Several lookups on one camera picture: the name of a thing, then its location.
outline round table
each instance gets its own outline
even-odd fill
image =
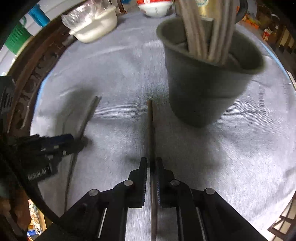
[[[164,19],[127,14],[103,38],[72,44],[44,83],[31,134],[77,135],[91,100],[101,97],[85,128],[89,143],[77,158],[69,208],[90,189],[113,188],[148,156],[146,101],[152,99],[156,157],[164,167],[191,188],[212,187],[258,231],[266,230],[296,189],[296,97],[290,79],[273,52],[237,26],[262,52],[265,70],[215,123],[188,126],[168,102],[164,50],[156,36]],[[60,163],[58,175],[39,184],[58,215],[64,212],[70,158]],[[149,187],[145,206],[128,211],[126,240],[150,240]],[[172,209],[159,211],[160,240],[178,240],[175,216]]]

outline plastic bag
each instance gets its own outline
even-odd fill
[[[71,30],[85,27],[102,14],[109,6],[108,0],[86,1],[67,15],[62,15],[62,22]]]

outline cup rim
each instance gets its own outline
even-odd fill
[[[253,46],[254,50],[257,52],[258,56],[260,57],[260,63],[259,63],[259,66],[257,68],[254,68],[254,69],[231,69],[229,67],[220,66],[220,65],[217,65],[215,63],[208,62],[206,60],[197,59],[196,57],[191,55],[188,51],[184,51],[183,49],[179,48],[178,46],[172,44],[162,34],[162,29],[167,23],[173,22],[173,21],[178,21],[178,20],[182,20],[182,18],[176,17],[176,18],[167,19],[167,20],[163,21],[160,25],[158,25],[158,27],[156,29],[156,34],[157,34],[158,38],[163,42],[163,44],[165,46],[169,47],[170,49],[172,49],[172,50],[174,50],[174,51],[176,51],[176,52],[178,52],[178,53],[180,53],[182,55],[185,55],[189,59],[199,61],[199,62],[202,62],[204,64],[209,64],[209,65],[212,65],[212,66],[224,69],[224,70],[232,71],[232,72],[237,72],[237,73],[242,73],[242,74],[259,74],[264,70],[265,62],[264,62],[264,59],[262,57],[262,53],[259,51],[257,46],[255,46],[254,43],[251,40],[249,40],[249,38],[247,38],[244,34],[240,33],[237,30],[234,30],[235,33],[242,36],[245,41],[247,41],[249,44],[251,44]]]

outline green container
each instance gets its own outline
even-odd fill
[[[21,24],[20,22],[18,22],[18,24],[14,27],[13,31],[10,33],[5,42],[5,46],[15,55],[22,47],[22,45],[28,40],[28,38],[32,36],[24,27],[27,19],[23,17],[22,20],[24,23]]]

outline blue cup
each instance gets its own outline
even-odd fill
[[[30,11],[30,16],[34,19],[34,21],[40,26],[45,27],[49,22],[49,18],[45,15],[45,13],[40,9],[40,6],[36,4]]]

